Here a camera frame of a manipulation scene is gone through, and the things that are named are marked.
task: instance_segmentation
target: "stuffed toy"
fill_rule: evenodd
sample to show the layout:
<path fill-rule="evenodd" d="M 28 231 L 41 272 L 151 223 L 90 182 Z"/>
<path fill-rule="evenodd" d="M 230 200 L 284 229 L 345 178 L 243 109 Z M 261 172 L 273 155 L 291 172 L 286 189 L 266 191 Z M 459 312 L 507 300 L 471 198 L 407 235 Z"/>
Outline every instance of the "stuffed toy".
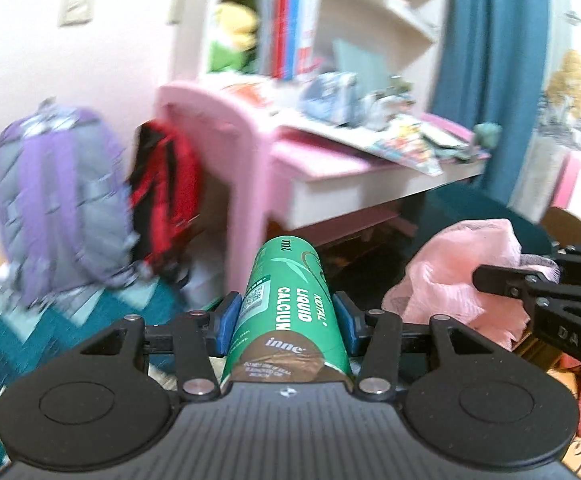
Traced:
<path fill-rule="evenodd" d="M 242 70 L 256 45 L 259 19 L 247 6 L 224 2 L 215 9 L 210 44 L 210 71 Z"/>
<path fill-rule="evenodd" d="M 495 123 L 481 123 L 473 127 L 475 133 L 475 144 L 480 145 L 485 150 L 493 150 L 497 146 L 502 127 Z"/>

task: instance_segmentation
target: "pink cloth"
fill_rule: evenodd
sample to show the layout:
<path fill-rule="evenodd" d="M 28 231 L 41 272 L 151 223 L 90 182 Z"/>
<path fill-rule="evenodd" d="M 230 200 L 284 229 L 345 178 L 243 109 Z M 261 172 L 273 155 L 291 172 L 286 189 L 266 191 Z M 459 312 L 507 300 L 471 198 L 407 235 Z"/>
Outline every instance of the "pink cloth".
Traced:
<path fill-rule="evenodd" d="M 507 219 L 467 220 L 437 233 L 407 265 L 406 277 L 389 290 L 382 308 L 407 323 L 428 324 L 447 314 L 510 350 L 529 316 L 522 301 L 477 291 L 473 271 L 482 264 L 538 270 L 554 282 L 557 265 L 522 254 Z"/>

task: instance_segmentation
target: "zigzag pattern rug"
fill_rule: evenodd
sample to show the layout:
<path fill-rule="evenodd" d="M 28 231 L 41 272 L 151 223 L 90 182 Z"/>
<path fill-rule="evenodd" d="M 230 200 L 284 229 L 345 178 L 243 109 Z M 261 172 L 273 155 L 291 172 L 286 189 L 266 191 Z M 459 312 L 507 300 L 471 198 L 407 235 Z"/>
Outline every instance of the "zigzag pattern rug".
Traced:
<path fill-rule="evenodd" d="M 120 292 L 96 293 L 73 316 L 52 308 L 42 314 L 4 313 L 0 297 L 0 392 L 18 377 L 74 347 L 126 314 L 141 314 L 148 324 L 163 324 L 183 308 L 161 282 L 138 283 Z M 151 363 L 171 372 L 172 359 Z M 0 468 L 8 460 L 0 443 Z"/>

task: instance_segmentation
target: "electrical outlet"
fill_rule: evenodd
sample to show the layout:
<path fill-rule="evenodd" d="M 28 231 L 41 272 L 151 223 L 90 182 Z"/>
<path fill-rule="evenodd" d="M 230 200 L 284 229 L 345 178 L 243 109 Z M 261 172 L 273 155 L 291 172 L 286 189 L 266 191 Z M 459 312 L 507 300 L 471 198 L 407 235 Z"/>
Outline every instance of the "electrical outlet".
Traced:
<path fill-rule="evenodd" d="M 84 25 L 93 20 L 94 0 L 62 0 L 59 27 Z"/>
<path fill-rule="evenodd" d="M 166 19 L 167 25 L 177 25 L 182 20 L 182 13 L 184 12 L 184 0 L 171 0 L 168 8 L 168 17 Z"/>

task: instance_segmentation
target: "blue curtain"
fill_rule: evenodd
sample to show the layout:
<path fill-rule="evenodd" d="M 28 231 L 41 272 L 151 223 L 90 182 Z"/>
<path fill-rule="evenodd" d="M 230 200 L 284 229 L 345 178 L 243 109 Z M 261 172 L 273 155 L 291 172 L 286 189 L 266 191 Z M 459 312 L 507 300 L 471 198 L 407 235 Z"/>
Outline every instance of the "blue curtain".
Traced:
<path fill-rule="evenodd" d="M 432 112 L 467 128 L 491 121 L 502 136 L 479 181 L 508 203 L 535 122 L 549 0 L 451 0 Z"/>

